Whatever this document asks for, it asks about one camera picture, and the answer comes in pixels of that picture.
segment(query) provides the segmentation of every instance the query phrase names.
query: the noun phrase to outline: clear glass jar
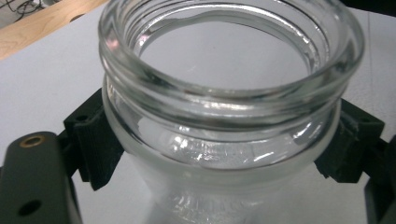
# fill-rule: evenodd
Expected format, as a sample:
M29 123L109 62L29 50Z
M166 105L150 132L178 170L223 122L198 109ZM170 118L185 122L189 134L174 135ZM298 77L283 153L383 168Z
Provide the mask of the clear glass jar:
M99 36L110 125L186 223L245 223L316 159L364 46L335 0L111 1Z

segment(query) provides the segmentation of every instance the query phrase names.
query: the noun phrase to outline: jar mouth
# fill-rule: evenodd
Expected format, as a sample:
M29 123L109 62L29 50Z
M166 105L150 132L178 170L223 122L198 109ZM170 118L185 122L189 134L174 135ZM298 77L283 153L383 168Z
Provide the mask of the jar mouth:
M276 87L230 90L172 77L140 58L180 24L219 16L287 42L303 57L308 76ZM114 74L108 78L131 105L215 129L273 125L332 106L364 46L358 22L338 1L112 1L99 33L104 68Z

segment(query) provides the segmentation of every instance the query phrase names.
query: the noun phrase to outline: jar rim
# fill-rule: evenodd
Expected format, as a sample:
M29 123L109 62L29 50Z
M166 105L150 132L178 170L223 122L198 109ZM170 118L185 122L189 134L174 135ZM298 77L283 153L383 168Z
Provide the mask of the jar rim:
M338 1L323 0L319 2L331 5L335 18L343 19L342 27L338 28L346 30L346 42L349 42L338 48L339 52L314 73L288 84L255 90L227 90L191 84L145 63L121 38L124 23L118 15L147 2L124 0L111 1L107 5L99 23L100 50L104 68L111 74L107 77L117 85L117 90L134 104L165 119L177 117L181 122L208 120L204 123L224 126L225 123L230 125L231 117L234 118L232 127L242 124L254 127L295 119L333 105L347 87L363 55L363 34L354 16ZM293 1L280 2L291 4ZM250 119L255 119L254 123L247 122Z

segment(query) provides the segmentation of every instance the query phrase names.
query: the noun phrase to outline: white surface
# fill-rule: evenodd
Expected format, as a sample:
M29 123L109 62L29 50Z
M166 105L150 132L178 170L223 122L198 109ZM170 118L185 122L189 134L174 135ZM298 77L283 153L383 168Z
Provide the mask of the white surface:
M97 22L102 9L0 62L0 164L13 140L37 131L59 133L66 116L101 87ZM345 98L384 120L388 141L396 134L396 19L354 12L367 48ZM164 223L126 156L97 192L78 175L74 180L84 223ZM365 223L365 182L366 177L359 185L336 184L311 165L265 205L257 223Z

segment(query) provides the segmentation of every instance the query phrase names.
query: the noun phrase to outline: wooden surface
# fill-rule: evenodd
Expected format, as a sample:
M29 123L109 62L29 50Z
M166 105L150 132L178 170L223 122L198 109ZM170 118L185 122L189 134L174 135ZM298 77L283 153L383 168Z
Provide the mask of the wooden surface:
M107 0L63 0L0 30L0 60L68 24Z

